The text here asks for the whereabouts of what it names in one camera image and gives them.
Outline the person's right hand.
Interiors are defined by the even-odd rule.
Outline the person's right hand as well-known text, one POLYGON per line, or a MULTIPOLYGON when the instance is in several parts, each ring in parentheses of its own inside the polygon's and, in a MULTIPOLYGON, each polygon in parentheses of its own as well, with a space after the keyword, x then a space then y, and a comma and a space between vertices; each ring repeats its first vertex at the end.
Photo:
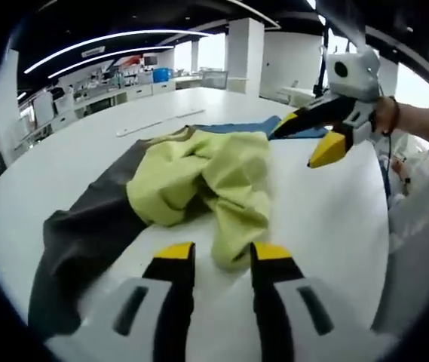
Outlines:
POLYGON ((397 125, 399 106, 393 97, 379 97, 375 106, 375 129, 390 136, 397 125))

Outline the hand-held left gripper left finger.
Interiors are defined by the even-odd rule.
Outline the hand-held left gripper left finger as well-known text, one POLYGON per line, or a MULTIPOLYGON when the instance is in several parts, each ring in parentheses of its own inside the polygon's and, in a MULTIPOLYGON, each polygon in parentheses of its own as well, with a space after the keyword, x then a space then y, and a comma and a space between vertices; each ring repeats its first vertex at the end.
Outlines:
POLYGON ((132 288, 112 328, 127 345, 129 361, 184 361, 194 311, 195 244, 171 244, 158 251, 132 288))

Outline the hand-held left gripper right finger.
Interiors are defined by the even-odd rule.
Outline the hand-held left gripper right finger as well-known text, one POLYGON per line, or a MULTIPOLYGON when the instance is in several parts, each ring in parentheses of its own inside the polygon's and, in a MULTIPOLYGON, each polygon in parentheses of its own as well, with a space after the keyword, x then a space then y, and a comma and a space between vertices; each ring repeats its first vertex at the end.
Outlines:
POLYGON ((337 360, 329 300, 320 283, 303 275, 288 249, 252 243, 250 271, 262 360, 337 360))

